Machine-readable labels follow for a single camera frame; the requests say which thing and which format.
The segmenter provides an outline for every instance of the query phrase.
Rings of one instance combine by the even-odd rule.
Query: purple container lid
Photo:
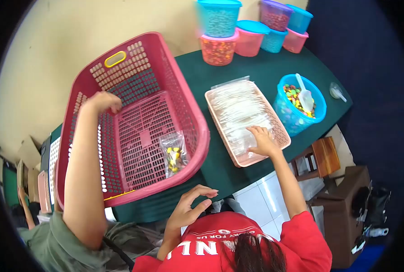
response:
[[[280,9],[280,10],[283,10],[283,11],[287,11],[287,12],[291,12],[291,13],[294,11],[292,8],[286,6],[286,5],[282,4],[282,3],[273,1],[273,0],[262,0],[261,2],[264,3],[264,4],[267,4],[267,5],[271,6],[271,7],[276,7],[278,9]]]

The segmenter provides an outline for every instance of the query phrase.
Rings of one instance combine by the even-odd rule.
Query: candy in plastic bag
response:
[[[172,177],[183,169],[190,160],[185,148],[183,131],[176,131],[158,138],[164,156],[166,178]]]

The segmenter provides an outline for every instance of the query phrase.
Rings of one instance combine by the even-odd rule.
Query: plastic scoop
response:
[[[340,98],[340,99],[342,99],[342,101],[347,102],[347,99],[342,95],[341,89],[335,82],[332,82],[330,84],[329,91],[333,98],[336,98],[336,99]]]
[[[309,90],[306,90],[305,85],[303,84],[302,77],[298,73],[296,73],[296,79],[298,81],[298,84],[300,85],[300,88],[302,89],[300,91],[300,94],[298,95],[300,104],[302,105],[302,108],[305,112],[310,112],[314,108],[314,102],[311,92]]]

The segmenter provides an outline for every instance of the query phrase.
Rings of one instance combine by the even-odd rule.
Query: stack of plastic bags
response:
[[[256,146],[255,138],[247,127],[256,125],[269,131],[273,128],[263,99],[255,90],[253,82],[240,80],[220,86],[210,93],[211,106],[236,156]]]

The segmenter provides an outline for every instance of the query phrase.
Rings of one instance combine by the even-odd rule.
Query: hand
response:
[[[252,126],[246,129],[254,135],[257,144],[255,148],[249,148],[248,152],[253,152],[262,156],[269,156],[271,158],[282,154],[278,142],[276,139],[273,140],[273,136],[267,131],[267,128]]]
[[[89,98],[84,106],[94,107],[98,114],[108,109],[111,109],[113,113],[118,113],[122,109],[122,101],[116,95],[101,91]]]
[[[25,191],[24,188],[22,188],[21,186],[18,187],[18,197],[20,198],[21,201],[25,201]]]
[[[211,199],[217,196],[217,192],[218,190],[214,190],[210,187],[199,184],[187,193],[183,194],[175,210],[167,221],[166,228],[177,229],[194,223],[199,215],[211,205]],[[210,199],[205,199],[194,209],[192,209],[191,205],[193,204],[193,201],[200,195],[205,195]]]

